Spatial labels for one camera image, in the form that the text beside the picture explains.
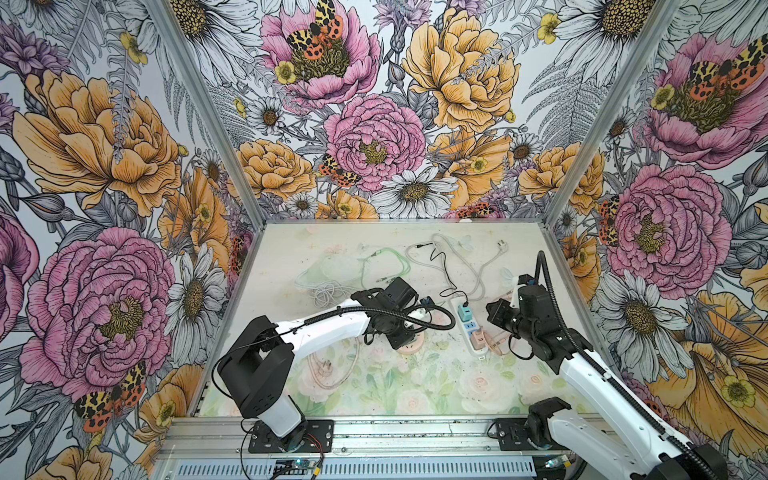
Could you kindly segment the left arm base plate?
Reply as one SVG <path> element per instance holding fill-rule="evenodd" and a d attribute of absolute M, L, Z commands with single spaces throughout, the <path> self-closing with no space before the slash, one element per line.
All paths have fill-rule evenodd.
<path fill-rule="evenodd" d="M 264 422 L 257 420 L 251 429 L 248 452 L 267 453 L 329 453 L 332 450 L 335 422 L 308 419 L 286 437 L 278 437 Z"/>

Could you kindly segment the white blue power strip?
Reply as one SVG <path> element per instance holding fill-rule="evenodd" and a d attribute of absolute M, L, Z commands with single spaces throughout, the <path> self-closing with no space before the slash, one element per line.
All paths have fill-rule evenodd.
<path fill-rule="evenodd" d="M 463 339 L 464 339 L 465 344 L 466 344 L 466 346 L 468 348 L 468 351 L 472 355 L 474 355 L 475 357 L 485 358 L 488 355 L 488 353 L 489 353 L 488 346 L 487 346 L 487 350 L 485 352 L 479 352 L 479 351 L 475 351 L 472 348 L 472 345 L 470 343 L 470 334 L 473 331 L 482 330 L 482 328 L 481 328 L 480 324 L 478 323 L 478 321 L 475 319 L 474 314 L 473 314 L 473 320 L 471 322 L 467 322 L 467 323 L 462 323 L 461 322 L 461 320 L 459 319 L 459 316 L 457 315 L 457 307 L 459 306 L 460 303 L 465 304 L 464 301 L 462 301 L 462 300 L 460 300 L 458 298 L 451 299 L 450 300 L 450 310 L 451 310 L 452 313 L 454 313 L 456 315 L 457 326 L 459 328 L 460 333 L 463 336 Z"/>

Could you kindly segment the teal green charger plug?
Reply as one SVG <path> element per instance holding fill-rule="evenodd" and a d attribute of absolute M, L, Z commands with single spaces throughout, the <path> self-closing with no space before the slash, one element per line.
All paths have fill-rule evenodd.
<path fill-rule="evenodd" d="M 457 307 L 457 315 L 462 323 L 471 322 L 473 320 L 473 313 L 468 305 L 460 303 Z"/>

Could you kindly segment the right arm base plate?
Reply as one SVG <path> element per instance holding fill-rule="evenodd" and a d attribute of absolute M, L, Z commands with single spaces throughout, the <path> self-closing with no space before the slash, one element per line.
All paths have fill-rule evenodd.
<path fill-rule="evenodd" d="M 568 451 L 567 447 L 547 437 L 546 428 L 541 423 L 528 418 L 494 419 L 486 434 L 498 442 L 501 451 Z"/>

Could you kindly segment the round pink power socket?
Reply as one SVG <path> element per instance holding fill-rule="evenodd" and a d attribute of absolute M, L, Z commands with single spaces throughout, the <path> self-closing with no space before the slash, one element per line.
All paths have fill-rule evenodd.
<path fill-rule="evenodd" d="M 416 336 L 413 341 L 397 349 L 401 355 L 414 355 L 418 353 L 424 345 L 425 338 L 422 335 Z"/>

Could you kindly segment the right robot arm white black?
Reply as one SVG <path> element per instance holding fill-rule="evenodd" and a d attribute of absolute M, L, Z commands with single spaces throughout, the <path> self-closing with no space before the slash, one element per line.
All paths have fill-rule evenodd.
<path fill-rule="evenodd" d="M 533 356 L 584 397 L 612 430 L 604 433 L 569 403 L 551 397 L 529 407 L 528 443 L 564 447 L 608 479 L 727 478 L 719 450 L 695 445 L 630 390 L 579 332 L 564 325 L 546 287 L 528 282 L 517 298 L 517 306 L 506 299 L 487 304 L 489 322 L 526 341 Z"/>

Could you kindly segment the pink charger plug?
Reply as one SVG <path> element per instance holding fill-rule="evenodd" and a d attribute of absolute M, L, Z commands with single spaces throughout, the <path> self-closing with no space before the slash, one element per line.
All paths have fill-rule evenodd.
<path fill-rule="evenodd" d="M 470 334 L 470 343 L 475 351 L 485 352 L 487 350 L 487 342 L 482 330 L 476 330 Z"/>

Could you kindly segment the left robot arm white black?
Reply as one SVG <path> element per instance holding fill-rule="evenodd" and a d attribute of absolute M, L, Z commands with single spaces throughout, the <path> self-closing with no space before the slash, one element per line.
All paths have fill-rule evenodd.
<path fill-rule="evenodd" d="M 275 323 L 250 321 L 214 365 L 215 387 L 277 439 L 301 438 L 305 415 L 285 392 L 293 366 L 343 340 L 383 336 L 393 349 L 411 343 L 431 323 L 417 292 L 397 278 L 386 288 L 360 290 L 307 318 Z"/>

